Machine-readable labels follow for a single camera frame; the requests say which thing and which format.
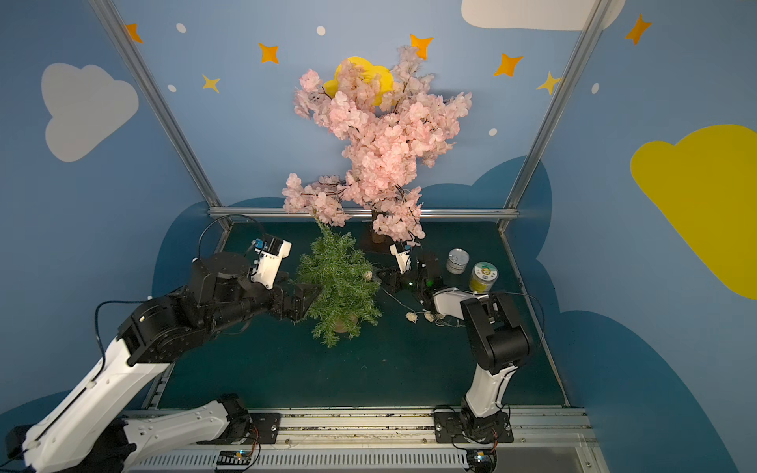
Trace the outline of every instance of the dark green table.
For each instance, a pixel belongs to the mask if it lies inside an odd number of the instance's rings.
[[[295,274],[300,255],[310,252],[310,243],[319,235],[318,227],[311,222],[265,226],[268,233],[292,243],[281,270]],[[427,235],[422,241],[424,250],[434,251],[442,265],[454,247],[471,255],[464,275],[444,270],[447,284],[467,289],[472,264],[485,260],[500,270],[494,289],[519,291],[493,222],[424,222],[423,229]],[[360,238],[367,224],[349,222],[338,231]],[[244,252],[258,236],[254,225],[235,224],[225,249]],[[385,255],[367,256],[386,261]],[[421,309],[406,291],[397,297]],[[225,393],[237,393],[252,408],[459,405],[475,368],[466,330],[437,327],[422,316],[413,324],[405,318],[407,309],[383,291],[377,299],[384,313],[378,325],[363,325],[361,336],[343,338],[335,348],[313,339],[313,319],[295,325],[258,316],[243,334],[222,336],[187,353],[176,364],[160,407],[191,409]],[[531,324],[523,299],[516,297],[516,302]],[[542,350],[513,376],[503,402],[563,404]]]

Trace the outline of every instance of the black robot arm segment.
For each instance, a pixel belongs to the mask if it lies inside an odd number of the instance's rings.
[[[533,350],[533,340],[509,294],[494,293],[485,300],[471,298],[460,306],[473,356],[492,375],[510,363],[520,366]]]
[[[216,253],[192,263],[189,284],[148,300],[120,326],[131,356],[128,364],[173,363],[221,331],[271,312],[280,319],[301,319],[318,296],[314,285],[295,285],[294,295],[274,285],[251,281],[251,265],[237,253]]]

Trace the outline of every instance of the tin can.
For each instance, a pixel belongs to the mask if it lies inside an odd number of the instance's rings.
[[[463,274],[471,257],[468,252],[462,248],[454,248],[447,255],[447,271],[452,274]]]
[[[497,268],[493,264],[481,261],[473,266],[469,287],[471,291],[478,292],[479,294],[489,292],[499,275],[500,272],[497,271]]]

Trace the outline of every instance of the white cloud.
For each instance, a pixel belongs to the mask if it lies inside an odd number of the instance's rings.
[[[45,130],[48,148],[67,163],[95,149],[139,107],[131,84],[93,65],[50,64],[42,73],[42,98],[52,115]]]
[[[612,0],[603,27],[623,9],[625,0]],[[463,0],[463,19],[479,28],[579,31],[594,0]]]

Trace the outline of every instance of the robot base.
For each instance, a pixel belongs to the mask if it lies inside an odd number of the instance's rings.
[[[476,417],[463,401],[460,412],[435,412],[437,443],[512,443],[509,416],[496,411],[488,417]]]

